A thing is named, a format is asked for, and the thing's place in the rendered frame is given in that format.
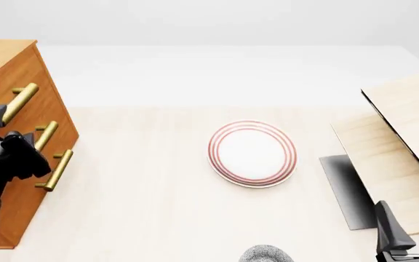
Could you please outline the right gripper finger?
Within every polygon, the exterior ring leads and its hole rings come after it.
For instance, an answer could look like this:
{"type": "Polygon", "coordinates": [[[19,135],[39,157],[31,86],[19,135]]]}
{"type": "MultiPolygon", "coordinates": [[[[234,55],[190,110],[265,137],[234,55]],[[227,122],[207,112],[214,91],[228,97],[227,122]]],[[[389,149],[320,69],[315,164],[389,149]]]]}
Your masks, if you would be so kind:
{"type": "Polygon", "coordinates": [[[375,205],[378,240],[376,253],[407,252],[416,246],[416,242],[401,227],[387,202],[380,200],[375,205]]]}

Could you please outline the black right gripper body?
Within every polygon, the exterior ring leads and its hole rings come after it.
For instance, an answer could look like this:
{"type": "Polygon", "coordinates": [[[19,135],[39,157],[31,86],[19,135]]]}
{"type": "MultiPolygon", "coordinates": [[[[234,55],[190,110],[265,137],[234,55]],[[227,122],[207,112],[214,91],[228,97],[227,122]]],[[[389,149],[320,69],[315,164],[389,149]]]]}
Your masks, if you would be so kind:
{"type": "Polygon", "coordinates": [[[376,255],[377,262],[419,262],[419,254],[392,255],[380,253],[376,255]]]}

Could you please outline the pale wooden board black edge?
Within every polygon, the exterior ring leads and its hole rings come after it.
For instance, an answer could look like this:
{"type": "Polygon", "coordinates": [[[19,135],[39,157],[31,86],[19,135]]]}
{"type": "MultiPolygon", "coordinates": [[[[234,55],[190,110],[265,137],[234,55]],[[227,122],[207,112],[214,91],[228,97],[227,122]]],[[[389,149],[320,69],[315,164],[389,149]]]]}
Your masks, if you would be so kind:
{"type": "Polygon", "coordinates": [[[419,74],[361,93],[419,162],[419,74]]]}

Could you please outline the grey speckled round object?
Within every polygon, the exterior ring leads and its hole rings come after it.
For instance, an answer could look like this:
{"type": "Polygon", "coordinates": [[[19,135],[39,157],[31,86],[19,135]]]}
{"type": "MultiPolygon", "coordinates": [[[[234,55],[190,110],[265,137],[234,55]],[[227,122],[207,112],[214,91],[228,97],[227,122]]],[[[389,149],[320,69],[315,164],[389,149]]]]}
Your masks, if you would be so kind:
{"type": "Polygon", "coordinates": [[[256,245],[239,258],[239,262],[294,262],[282,249],[271,245],[256,245]]]}

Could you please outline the white plate with red rings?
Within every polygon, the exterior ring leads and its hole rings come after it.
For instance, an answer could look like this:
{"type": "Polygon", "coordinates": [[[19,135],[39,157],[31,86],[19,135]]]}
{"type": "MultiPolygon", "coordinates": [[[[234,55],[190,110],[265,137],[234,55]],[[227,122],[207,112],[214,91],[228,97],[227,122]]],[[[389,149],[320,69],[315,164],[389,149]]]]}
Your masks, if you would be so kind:
{"type": "Polygon", "coordinates": [[[218,128],[207,145],[211,168],[231,183],[250,188],[279,185],[298,165],[298,150],[278,127],[243,119],[218,128]]]}

